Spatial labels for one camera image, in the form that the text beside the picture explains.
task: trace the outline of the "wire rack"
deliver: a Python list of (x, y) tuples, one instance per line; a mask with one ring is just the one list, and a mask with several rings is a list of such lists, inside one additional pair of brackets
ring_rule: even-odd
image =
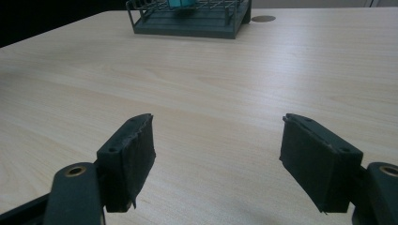
[[(184, 7), (172, 7), (169, 0), (130, 0), (126, 7), (135, 34), (235, 38), (251, 19), (252, 0), (196, 0)], [(132, 10), (140, 13), (137, 22)]]

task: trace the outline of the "blue box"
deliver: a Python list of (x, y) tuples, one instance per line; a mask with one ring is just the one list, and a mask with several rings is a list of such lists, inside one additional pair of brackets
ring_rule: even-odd
[(189, 7), (195, 4), (196, 0), (168, 0), (172, 8)]

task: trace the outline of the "dish rack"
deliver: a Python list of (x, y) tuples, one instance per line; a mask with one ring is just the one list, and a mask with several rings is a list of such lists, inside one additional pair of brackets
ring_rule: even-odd
[[(181, 7), (171, 7), (170, 0), (149, 1), (126, 3), (135, 34), (234, 39), (239, 27), (251, 20), (252, 0), (196, 0), (189, 6), (177, 0)], [(137, 22), (132, 10), (140, 12)]]

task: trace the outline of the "table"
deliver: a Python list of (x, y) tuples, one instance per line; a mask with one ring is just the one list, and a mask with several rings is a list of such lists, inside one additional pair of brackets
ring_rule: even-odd
[(278, 160), (286, 113), (398, 162), (398, 8), (254, 9), (237, 39), (134, 35), (110, 11), (0, 49), (0, 213), (154, 114), (137, 209), (108, 224), (350, 224)]

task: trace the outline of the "wooden table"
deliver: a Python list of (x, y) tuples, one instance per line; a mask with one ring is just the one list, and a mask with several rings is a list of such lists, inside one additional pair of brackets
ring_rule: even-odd
[(259, 9), (237, 39), (134, 35), (105, 12), (0, 49), (0, 213), (93, 162), (154, 114), (138, 207), (108, 224), (350, 224), (320, 214), (278, 160), (282, 117), (313, 118), (398, 163), (398, 8)]

